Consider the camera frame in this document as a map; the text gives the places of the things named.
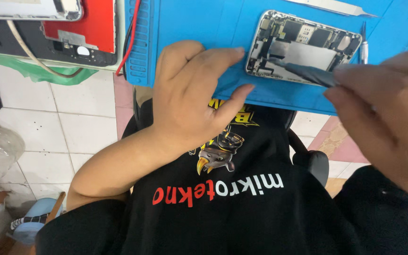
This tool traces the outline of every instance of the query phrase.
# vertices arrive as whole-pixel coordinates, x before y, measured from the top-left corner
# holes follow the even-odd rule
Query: white cable
[[[49,68],[48,66],[44,65],[40,60],[38,60],[35,55],[31,52],[31,50],[26,46],[25,42],[23,41],[23,39],[21,38],[20,34],[18,33],[17,28],[15,27],[15,24],[12,20],[7,20],[7,24],[10,28],[10,31],[12,32],[12,34],[14,35],[15,39],[17,39],[18,43],[20,44],[21,48],[23,48],[23,50],[26,52],[26,54],[32,59],[34,60],[39,66],[41,66],[43,69],[47,70],[48,72],[55,74],[57,76],[60,77],[64,77],[64,78],[72,78],[75,77],[79,72],[81,72],[81,70],[83,70],[83,68],[79,68],[76,72],[72,73],[72,74],[62,74],[59,72],[56,72],[54,70],[52,70],[51,68]]]

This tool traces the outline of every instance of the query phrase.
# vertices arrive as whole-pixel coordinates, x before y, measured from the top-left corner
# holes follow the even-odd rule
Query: pink tile
[[[133,85],[124,76],[114,74],[114,97],[117,107],[133,108]]]
[[[121,140],[128,121],[133,116],[133,109],[116,107],[117,140]]]
[[[335,149],[329,159],[334,161],[369,163],[361,153],[357,144],[349,136],[344,138],[343,142]]]
[[[331,132],[336,126],[337,124],[340,122],[340,119],[336,116],[331,116],[327,122],[325,123],[325,125],[322,127],[322,131],[327,131],[327,132]]]
[[[317,136],[314,138],[314,140],[311,142],[311,144],[308,146],[309,151],[315,151],[319,146],[324,142],[324,140],[330,135],[330,132],[327,131],[319,131]]]

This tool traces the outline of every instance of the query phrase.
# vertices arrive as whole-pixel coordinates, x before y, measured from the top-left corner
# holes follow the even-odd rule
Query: black t-shirt
[[[245,106],[221,134],[141,178],[127,203],[97,201],[48,223],[37,254],[408,254],[408,194],[364,167],[332,200],[292,165],[284,116]]]

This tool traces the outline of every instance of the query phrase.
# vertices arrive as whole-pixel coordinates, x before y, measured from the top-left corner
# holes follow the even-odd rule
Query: person
[[[165,47],[146,124],[81,167],[37,254],[408,254],[408,52],[334,71],[324,95],[372,166],[333,200],[292,165],[285,110],[244,104],[252,84],[212,99],[243,56]]]

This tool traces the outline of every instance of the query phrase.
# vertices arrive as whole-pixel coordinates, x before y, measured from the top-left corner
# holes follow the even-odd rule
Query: hand
[[[208,103],[218,78],[244,55],[243,48],[205,50],[197,41],[166,46],[157,62],[153,110],[155,136],[177,155],[217,136],[242,108],[254,85],[238,87],[214,110]]]
[[[349,135],[372,165],[408,192],[408,52],[378,66],[339,68],[335,79],[341,86],[324,95]]]

